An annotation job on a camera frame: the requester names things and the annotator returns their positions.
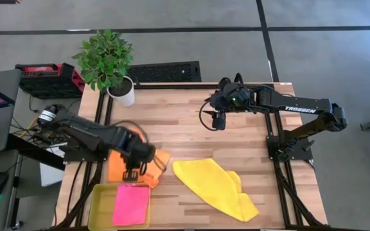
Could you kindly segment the yellow microfiber towel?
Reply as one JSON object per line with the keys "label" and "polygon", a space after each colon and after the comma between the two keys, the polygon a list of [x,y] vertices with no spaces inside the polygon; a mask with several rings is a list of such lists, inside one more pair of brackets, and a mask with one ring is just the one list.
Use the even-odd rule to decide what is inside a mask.
{"label": "yellow microfiber towel", "polygon": [[202,201],[241,222],[260,214],[251,197],[242,191],[242,180],[211,158],[173,162],[175,176]]}

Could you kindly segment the pink microfiber towel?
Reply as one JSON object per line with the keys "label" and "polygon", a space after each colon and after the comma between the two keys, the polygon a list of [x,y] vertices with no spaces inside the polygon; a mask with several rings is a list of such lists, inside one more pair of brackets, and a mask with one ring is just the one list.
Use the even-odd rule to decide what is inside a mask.
{"label": "pink microfiber towel", "polygon": [[146,222],[150,188],[147,185],[121,184],[116,191],[112,224],[119,227]]}

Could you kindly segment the white plant pot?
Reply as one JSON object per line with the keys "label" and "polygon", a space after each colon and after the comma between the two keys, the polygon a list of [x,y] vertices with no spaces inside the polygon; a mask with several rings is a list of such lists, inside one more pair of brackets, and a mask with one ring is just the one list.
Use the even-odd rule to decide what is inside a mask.
{"label": "white plant pot", "polygon": [[107,87],[107,94],[120,106],[130,107],[135,101],[134,82],[128,76],[114,76],[111,78],[111,86]]}

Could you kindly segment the yellow translucent plastic tray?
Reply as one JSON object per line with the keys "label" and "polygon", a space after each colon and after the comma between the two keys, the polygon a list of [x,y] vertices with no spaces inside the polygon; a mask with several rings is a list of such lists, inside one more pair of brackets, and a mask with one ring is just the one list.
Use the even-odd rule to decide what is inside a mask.
{"label": "yellow translucent plastic tray", "polygon": [[98,184],[94,186],[92,191],[91,210],[89,212],[88,229],[90,231],[114,231],[128,229],[146,229],[150,225],[150,197],[148,202],[148,210],[146,222],[142,225],[133,225],[127,227],[114,226],[112,224],[112,214],[114,210],[114,201],[116,191],[119,185],[128,183],[113,183],[113,184]]}

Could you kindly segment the black aluminium table frame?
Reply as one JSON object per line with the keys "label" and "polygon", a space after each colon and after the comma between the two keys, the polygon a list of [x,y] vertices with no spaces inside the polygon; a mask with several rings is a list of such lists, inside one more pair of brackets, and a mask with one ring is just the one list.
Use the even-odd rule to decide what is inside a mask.
{"label": "black aluminium table frame", "polygon": [[171,161],[213,159],[240,176],[243,192],[260,212],[248,222],[227,216],[204,203],[168,168],[151,191],[151,229],[283,228],[279,189],[265,141],[277,130],[275,126],[267,127],[274,116],[228,114],[226,129],[211,132],[206,129],[209,116],[198,116],[201,104],[210,94],[201,84],[185,83],[178,89],[167,84],[161,89],[144,84],[135,91],[135,103],[124,108],[86,89],[78,113],[102,124],[123,119],[136,122],[152,143],[170,153]]}

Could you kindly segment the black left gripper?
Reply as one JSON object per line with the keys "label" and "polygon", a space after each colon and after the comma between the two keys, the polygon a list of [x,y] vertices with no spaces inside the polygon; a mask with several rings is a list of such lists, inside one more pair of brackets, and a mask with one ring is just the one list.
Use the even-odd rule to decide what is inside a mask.
{"label": "black left gripper", "polygon": [[155,146],[145,141],[145,136],[135,130],[119,127],[119,152],[127,171],[141,169],[151,162],[155,155]]}

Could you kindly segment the black perforated crate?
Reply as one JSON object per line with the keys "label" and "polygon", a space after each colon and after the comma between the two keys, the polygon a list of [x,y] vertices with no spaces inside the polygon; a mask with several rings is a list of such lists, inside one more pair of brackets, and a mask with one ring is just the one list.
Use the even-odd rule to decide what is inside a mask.
{"label": "black perforated crate", "polygon": [[199,61],[132,65],[127,76],[139,83],[202,81]]}

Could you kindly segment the red and black tool case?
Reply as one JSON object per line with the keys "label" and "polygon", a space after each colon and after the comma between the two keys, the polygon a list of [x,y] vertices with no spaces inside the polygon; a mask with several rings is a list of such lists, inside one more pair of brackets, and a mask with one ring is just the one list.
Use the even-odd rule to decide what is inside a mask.
{"label": "red and black tool case", "polygon": [[81,98],[85,88],[83,78],[73,65],[17,64],[21,71],[20,88],[38,99]]}

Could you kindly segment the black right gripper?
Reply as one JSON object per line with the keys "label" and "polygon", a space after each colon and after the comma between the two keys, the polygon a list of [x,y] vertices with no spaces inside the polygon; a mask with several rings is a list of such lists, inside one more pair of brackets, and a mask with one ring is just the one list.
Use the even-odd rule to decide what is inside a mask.
{"label": "black right gripper", "polygon": [[[222,78],[216,90],[209,99],[209,105],[217,111],[247,110],[251,91],[242,83],[232,82],[229,78]],[[216,115],[214,111],[203,110],[203,113],[211,117]]]}

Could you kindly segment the green leafy plant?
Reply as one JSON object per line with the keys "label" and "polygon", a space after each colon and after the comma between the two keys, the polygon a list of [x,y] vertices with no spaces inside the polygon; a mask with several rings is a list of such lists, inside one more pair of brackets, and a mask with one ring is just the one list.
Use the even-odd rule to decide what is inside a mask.
{"label": "green leafy plant", "polygon": [[84,82],[93,90],[103,90],[121,86],[134,58],[132,44],[120,33],[107,29],[84,40],[72,59],[81,68]]}

